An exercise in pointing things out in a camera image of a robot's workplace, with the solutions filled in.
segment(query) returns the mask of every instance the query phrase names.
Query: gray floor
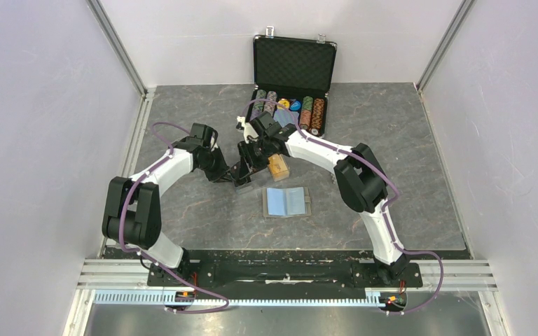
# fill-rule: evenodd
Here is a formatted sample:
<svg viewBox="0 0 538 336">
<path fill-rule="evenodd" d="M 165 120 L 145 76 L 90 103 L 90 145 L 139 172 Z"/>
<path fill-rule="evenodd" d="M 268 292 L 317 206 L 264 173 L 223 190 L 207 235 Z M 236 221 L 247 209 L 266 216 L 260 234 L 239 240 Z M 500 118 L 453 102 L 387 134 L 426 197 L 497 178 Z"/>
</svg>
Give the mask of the gray floor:
<svg viewBox="0 0 538 336">
<path fill-rule="evenodd" d="M 424 302 L 431 293 L 409 293 Z M 162 307 L 96 304 L 86 335 L 489 335 L 477 293 L 441 293 L 422 311 L 386 317 L 376 308 L 236 307 L 215 314 L 173 315 Z"/>
<path fill-rule="evenodd" d="M 148 125 L 170 121 L 185 128 L 204 123 L 219 132 L 226 162 L 237 162 L 242 133 L 235 117 L 252 85 L 158 87 Z M 333 84 L 325 139 L 368 144 L 385 173 L 402 192 L 391 208 L 399 238 L 408 249 L 464 249 L 464 240 L 432 133 L 410 83 Z M 161 133 L 182 137 L 170 127 Z M 145 133 L 137 171 L 157 160 L 161 141 Z M 188 249 L 371 249 L 357 213 L 345 206 L 337 185 L 323 169 L 288 159 L 291 176 L 274 187 L 309 187 L 312 216 L 264 218 L 261 189 L 237 195 L 227 183 L 207 182 L 201 171 L 180 179 L 162 197 L 163 232 Z M 262 184 L 267 174 L 257 176 Z"/>
</svg>

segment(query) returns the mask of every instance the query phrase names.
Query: yellow box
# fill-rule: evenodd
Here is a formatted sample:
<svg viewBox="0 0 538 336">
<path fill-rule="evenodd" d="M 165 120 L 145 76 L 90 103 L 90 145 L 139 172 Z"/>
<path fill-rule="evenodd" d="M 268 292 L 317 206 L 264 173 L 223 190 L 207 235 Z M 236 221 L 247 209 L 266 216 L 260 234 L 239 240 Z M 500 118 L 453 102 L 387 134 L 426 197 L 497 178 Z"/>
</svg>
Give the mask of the yellow box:
<svg viewBox="0 0 538 336">
<path fill-rule="evenodd" d="M 268 167 L 275 182 L 289 177 L 289 167 L 287 166 L 284 157 L 280 154 L 274 154 L 269 157 Z"/>
</svg>

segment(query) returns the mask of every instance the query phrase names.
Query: white panel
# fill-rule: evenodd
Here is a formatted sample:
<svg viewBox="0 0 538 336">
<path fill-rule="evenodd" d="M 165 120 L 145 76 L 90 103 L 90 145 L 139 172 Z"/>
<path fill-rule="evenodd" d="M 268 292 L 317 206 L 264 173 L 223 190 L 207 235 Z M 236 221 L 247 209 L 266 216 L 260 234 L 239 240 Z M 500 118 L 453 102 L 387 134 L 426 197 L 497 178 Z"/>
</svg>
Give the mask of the white panel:
<svg viewBox="0 0 538 336">
<path fill-rule="evenodd" d="M 425 101 L 511 329 L 538 335 L 538 1 L 477 1 Z"/>
<path fill-rule="evenodd" d="M 84 1 L 0 1 L 0 335 L 62 334 L 138 108 Z"/>
<path fill-rule="evenodd" d="M 460 0 L 102 0 L 147 86 L 252 83 L 252 37 L 339 45 L 334 82 L 415 82 Z"/>
</svg>

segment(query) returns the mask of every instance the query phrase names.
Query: metal latch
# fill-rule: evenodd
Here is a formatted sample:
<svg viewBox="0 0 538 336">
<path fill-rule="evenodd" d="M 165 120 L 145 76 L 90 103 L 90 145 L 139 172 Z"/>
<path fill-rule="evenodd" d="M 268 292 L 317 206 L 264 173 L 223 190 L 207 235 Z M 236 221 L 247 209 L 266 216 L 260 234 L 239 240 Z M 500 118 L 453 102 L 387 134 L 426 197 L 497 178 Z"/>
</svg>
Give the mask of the metal latch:
<svg viewBox="0 0 538 336">
<path fill-rule="evenodd" d="M 274 31 L 275 31 L 274 26 L 267 26 L 267 28 L 265 28 L 265 36 L 270 38 L 270 39 L 273 39 L 273 32 Z"/>
</svg>

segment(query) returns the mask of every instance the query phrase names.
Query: marbled gray surface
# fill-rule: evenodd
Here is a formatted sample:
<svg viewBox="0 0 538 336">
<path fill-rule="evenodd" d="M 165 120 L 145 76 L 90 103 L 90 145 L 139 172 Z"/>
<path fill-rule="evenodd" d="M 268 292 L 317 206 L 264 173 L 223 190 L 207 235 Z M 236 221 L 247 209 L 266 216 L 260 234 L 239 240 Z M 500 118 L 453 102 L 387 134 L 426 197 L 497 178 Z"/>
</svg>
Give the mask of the marbled gray surface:
<svg viewBox="0 0 538 336">
<path fill-rule="evenodd" d="M 231 165 L 242 133 L 235 117 L 250 99 L 252 85 L 158 87 L 148 125 L 170 121 L 190 129 L 204 123 L 219 132 Z M 168 139 L 184 136 L 160 128 Z M 464 241 L 432 133 L 410 83 L 334 83 L 329 94 L 325 139 L 369 145 L 402 192 L 391 208 L 400 240 L 408 249 L 464 249 Z M 164 144 L 145 133 L 137 171 L 157 160 Z M 268 172 L 257 183 L 307 186 L 312 215 L 264 218 L 261 189 L 236 194 L 229 183 L 209 183 L 202 171 L 180 180 L 162 196 L 163 232 L 188 249 L 371 249 L 364 224 L 341 200 L 331 175 L 308 162 L 287 158 L 291 175 L 274 183 Z"/>
</svg>

